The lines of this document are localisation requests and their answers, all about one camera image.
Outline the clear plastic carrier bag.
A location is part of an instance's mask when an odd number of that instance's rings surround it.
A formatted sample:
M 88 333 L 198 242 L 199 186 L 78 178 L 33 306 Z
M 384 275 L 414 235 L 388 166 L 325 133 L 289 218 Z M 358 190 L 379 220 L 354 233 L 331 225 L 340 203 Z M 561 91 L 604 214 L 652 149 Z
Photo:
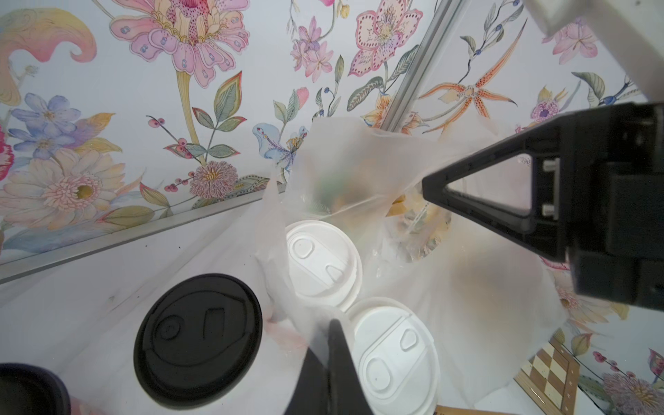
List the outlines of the clear plastic carrier bag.
M 450 211 L 425 200 L 421 183 L 411 186 L 387 213 L 384 257 L 396 264 L 426 258 L 441 245 L 451 221 Z

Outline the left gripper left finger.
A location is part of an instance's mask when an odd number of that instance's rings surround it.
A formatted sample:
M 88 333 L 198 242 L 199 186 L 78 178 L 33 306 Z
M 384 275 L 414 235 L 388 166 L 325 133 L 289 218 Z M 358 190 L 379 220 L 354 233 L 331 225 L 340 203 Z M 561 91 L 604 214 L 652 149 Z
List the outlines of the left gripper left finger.
M 308 349 L 295 391 L 284 415 L 325 415 L 328 409 L 328 371 L 313 351 Z

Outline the red cup black lid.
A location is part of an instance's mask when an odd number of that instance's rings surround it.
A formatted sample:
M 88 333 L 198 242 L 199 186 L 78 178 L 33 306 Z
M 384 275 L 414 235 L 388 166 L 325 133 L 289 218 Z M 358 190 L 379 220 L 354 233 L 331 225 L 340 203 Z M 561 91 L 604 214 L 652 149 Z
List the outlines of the red cup black lid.
M 45 368 L 1 364 L 1 413 L 70 415 L 71 399 L 62 380 Z
M 165 292 L 140 325 L 138 383 L 160 406 L 205 406 L 247 374 L 262 334 L 259 299 L 246 283 L 221 273 L 189 278 Z

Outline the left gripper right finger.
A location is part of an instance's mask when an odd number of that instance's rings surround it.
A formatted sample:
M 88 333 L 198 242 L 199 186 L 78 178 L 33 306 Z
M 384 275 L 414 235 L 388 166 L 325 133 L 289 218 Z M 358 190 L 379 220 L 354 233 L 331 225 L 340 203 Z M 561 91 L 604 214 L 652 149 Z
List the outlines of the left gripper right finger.
M 373 415 L 356 373 L 341 322 L 329 327 L 329 414 Z

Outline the wooden chessboard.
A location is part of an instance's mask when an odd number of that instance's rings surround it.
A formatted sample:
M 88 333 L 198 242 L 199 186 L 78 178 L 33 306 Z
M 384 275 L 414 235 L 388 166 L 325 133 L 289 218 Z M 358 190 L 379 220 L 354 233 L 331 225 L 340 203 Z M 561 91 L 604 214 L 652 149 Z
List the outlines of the wooden chessboard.
M 522 365 L 515 381 L 543 413 L 574 415 L 579 375 L 579 363 L 552 337 Z

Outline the red cup white lid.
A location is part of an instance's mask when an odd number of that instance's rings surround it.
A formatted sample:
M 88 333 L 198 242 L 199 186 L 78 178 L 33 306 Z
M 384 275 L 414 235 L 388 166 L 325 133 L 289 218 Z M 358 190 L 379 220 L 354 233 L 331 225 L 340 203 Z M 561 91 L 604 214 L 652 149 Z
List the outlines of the red cup white lid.
M 325 221 L 298 221 L 286 228 L 290 281 L 307 304 L 347 311 L 362 286 L 361 256 L 349 236 Z
M 373 413 L 434 413 L 439 356 L 424 323 L 386 297 L 361 300 L 348 316 L 354 333 L 351 356 Z

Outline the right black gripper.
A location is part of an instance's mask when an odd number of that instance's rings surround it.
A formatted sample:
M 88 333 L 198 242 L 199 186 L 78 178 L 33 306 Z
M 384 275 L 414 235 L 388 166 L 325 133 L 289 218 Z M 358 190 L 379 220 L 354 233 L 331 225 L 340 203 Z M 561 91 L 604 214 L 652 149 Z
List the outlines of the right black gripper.
M 661 103 L 598 108 L 520 132 L 469 119 L 440 140 L 470 153 L 423 179 L 427 202 L 555 262 L 567 248 L 581 295 L 662 311 Z

